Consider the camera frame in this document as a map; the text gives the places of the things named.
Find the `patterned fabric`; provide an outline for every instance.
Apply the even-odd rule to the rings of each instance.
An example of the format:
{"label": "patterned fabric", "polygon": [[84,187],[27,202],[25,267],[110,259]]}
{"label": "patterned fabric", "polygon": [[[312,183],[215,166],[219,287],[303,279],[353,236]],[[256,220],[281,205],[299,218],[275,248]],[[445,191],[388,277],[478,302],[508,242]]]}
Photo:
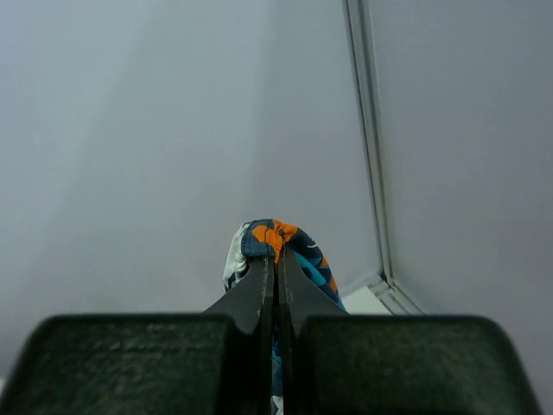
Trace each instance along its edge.
{"label": "patterned fabric", "polygon": [[[338,286],[328,262],[318,245],[294,225],[276,219],[254,220],[245,223],[232,238],[223,279],[229,291],[248,272],[248,258],[271,257],[278,264],[284,246],[295,254],[303,273],[342,309]],[[282,403],[282,364],[278,339],[273,340],[273,409],[276,402]]]}

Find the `cloth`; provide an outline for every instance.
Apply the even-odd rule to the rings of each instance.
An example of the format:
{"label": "cloth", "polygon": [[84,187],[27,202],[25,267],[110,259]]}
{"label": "cloth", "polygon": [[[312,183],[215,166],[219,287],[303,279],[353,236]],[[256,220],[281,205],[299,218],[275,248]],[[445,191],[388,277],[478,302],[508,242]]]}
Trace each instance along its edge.
{"label": "cloth", "polygon": [[[306,277],[345,310],[327,259],[318,245],[299,227],[276,219],[247,222],[234,234],[223,271],[225,290],[231,290],[248,272],[247,259],[271,257],[277,264],[285,246],[294,253]],[[272,354],[272,404],[273,413],[277,413],[283,408],[283,383],[279,342],[276,338],[273,339]]]}

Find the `white fabric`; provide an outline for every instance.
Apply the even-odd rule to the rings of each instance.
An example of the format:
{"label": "white fabric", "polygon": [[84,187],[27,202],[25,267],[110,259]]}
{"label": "white fabric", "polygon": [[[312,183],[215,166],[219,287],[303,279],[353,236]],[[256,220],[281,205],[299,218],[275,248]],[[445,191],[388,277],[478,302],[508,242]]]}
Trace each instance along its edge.
{"label": "white fabric", "polygon": [[242,242],[242,238],[244,237],[244,233],[248,225],[249,223],[245,223],[238,229],[238,231],[236,231],[232,237],[231,247],[228,249],[228,253],[226,254],[225,270],[223,271],[223,282],[225,283],[226,288],[229,288],[228,280],[232,277],[232,274],[245,270],[245,256],[242,255],[240,243]]}

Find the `white surface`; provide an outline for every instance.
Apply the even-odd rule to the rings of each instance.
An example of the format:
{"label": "white surface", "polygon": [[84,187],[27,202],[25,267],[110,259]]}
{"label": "white surface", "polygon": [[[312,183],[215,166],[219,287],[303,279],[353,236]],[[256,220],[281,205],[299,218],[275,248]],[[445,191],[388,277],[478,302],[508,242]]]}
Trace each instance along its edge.
{"label": "white surface", "polygon": [[367,287],[342,298],[342,303],[349,314],[390,314],[390,311]]}
{"label": "white surface", "polygon": [[499,322],[553,412],[553,3],[371,3],[393,268]]}
{"label": "white surface", "polygon": [[246,220],[378,270],[340,2],[0,2],[0,56],[0,375],[53,313],[206,308]]}

